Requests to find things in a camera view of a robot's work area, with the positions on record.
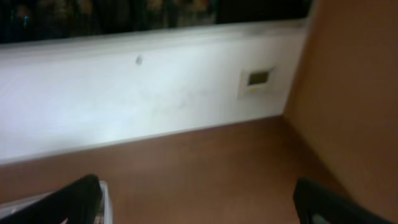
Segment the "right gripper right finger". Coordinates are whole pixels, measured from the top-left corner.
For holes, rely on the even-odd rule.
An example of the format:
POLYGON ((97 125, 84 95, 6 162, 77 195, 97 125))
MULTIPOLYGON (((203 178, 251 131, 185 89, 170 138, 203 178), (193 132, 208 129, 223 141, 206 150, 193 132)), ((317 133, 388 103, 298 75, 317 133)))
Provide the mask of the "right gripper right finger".
POLYGON ((293 194, 300 224, 393 224, 308 178, 299 178, 293 194))

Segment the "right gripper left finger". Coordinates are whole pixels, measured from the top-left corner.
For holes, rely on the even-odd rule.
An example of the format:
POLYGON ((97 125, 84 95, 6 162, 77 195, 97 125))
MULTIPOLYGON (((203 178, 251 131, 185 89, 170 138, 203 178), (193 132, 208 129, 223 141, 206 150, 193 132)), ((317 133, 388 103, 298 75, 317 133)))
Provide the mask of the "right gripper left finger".
POLYGON ((1 224, 94 224, 102 196, 98 176, 89 174, 2 218, 1 224))

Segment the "clear plastic container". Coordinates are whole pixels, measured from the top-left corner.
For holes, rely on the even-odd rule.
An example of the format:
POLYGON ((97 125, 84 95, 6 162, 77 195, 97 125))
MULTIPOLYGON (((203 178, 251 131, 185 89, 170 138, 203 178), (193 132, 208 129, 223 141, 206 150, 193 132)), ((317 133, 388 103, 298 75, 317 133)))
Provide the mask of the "clear plastic container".
MULTIPOLYGON (((113 207, 111 199, 109 197, 108 185, 103 180, 101 180, 99 183, 102 190, 102 199, 101 199, 100 208, 96 215, 95 223, 113 224, 113 207)), ((2 203, 1 219, 18 212, 19 210, 22 210, 28 207, 29 205, 38 202, 39 200, 42 200, 43 198, 45 198, 50 194, 51 192, 48 192, 45 194, 40 194, 32 197, 23 198, 20 200, 15 200, 13 202, 2 203)))

